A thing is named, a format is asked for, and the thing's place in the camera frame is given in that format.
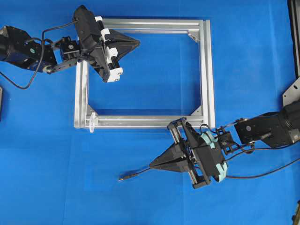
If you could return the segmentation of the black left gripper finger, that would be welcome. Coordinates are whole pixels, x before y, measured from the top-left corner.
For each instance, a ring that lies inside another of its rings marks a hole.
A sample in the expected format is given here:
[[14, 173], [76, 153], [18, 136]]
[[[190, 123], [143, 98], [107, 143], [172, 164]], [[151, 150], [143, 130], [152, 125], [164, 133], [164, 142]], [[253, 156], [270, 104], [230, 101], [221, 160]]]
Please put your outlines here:
[[140, 43], [109, 43], [107, 46], [109, 48], [116, 48], [117, 49], [118, 55], [116, 56], [116, 59], [120, 60], [126, 54], [132, 52], [139, 45], [140, 45]]
[[129, 45], [140, 45], [140, 41], [136, 40], [132, 37], [126, 36], [123, 33], [120, 33], [116, 30], [109, 29], [108, 34], [104, 34], [105, 41], [108, 42], [109, 44], [129, 44]]

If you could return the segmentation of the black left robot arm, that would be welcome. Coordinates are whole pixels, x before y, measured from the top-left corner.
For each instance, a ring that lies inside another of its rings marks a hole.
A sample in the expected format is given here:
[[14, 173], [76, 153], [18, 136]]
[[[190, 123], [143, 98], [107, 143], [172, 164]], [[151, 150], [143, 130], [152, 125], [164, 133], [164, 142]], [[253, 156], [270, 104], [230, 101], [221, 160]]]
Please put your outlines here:
[[45, 37], [31, 37], [26, 31], [4, 26], [0, 30], [0, 60], [35, 73], [56, 73], [88, 62], [103, 82], [115, 82], [123, 74], [119, 61], [140, 42], [120, 32], [105, 28], [102, 17], [84, 5], [74, 12], [71, 22], [78, 40], [62, 37], [53, 42]]

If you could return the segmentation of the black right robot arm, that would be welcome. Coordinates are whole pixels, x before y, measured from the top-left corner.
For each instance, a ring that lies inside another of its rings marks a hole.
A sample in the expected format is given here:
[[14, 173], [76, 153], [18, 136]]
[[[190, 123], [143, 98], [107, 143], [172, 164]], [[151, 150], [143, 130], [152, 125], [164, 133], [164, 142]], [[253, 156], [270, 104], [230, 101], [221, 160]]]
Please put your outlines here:
[[241, 144], [237, 144], [224, 127], [198, 133], [185, 117], [167, 126], [173, 144], [149, 165], [151, 169], [189, 173], [194, 188], [208, 185], [213, 178], [221, 182], [227, 175], [225, 155], [263, 141], [272, 149], [292, 145], [300, 140], [300, 103], [294, 101], [279, 112], [268, 112], [233, 123]]

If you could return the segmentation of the black teal-taped right gripper body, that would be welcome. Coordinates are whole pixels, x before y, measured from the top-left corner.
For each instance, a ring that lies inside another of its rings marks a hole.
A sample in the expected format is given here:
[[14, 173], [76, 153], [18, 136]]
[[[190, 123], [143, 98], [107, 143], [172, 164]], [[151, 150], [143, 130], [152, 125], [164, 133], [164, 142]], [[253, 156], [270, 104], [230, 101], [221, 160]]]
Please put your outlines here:
[[209, 185], [211, 178], [217, 182], [226, 178], [228, 165], [218, 139], [211, 132], [196, 132], [185, 117], [170, 122], [167, 128], [175, 144], [185, 145], [185, 157], [195, 167], [194, 172], [187, 172], [194, 189]]

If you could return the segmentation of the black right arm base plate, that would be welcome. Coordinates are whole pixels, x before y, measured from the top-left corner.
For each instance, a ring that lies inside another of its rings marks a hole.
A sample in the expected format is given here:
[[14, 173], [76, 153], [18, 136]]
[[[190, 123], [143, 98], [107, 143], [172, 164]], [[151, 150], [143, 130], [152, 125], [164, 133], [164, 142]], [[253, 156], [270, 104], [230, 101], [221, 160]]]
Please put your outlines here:
[[289, 105], [300, 99], [300, 78], [282, 94], [283, 106]]

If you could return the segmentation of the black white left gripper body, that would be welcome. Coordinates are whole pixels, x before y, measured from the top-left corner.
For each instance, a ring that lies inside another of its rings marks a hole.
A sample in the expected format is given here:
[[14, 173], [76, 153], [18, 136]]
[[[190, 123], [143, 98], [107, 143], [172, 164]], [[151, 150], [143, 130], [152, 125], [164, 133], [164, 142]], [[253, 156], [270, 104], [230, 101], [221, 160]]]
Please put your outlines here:
[[117, 48], [108, 45], [111, 32], [104, 27], [103, 19], [97, 21], [94, 14], [81, 5], [74, 12], [74, 20], [82, 56], [86, 57], [103, 82], [119, 81], [123, 69], [117, 60]]

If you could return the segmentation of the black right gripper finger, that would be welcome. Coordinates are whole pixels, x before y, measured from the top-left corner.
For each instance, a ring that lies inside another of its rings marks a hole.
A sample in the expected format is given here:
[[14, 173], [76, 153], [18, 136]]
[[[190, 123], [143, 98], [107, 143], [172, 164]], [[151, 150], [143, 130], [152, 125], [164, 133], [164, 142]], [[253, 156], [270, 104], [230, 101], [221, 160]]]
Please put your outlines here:
[[187, 159], [178, 159], [178, 160], [173, 160], [162, 164], [155, 164], [154, 162], [152, 162], [150, 164], [150, 168], [172, 171], [172, 172], [179, 172], [179, 173], [195, 171], [194, 165]]
[[188, 160], [185, 154], [183, 143], [173, 143], [166, 151], [155, 158], [149, 167], [187, 167]]

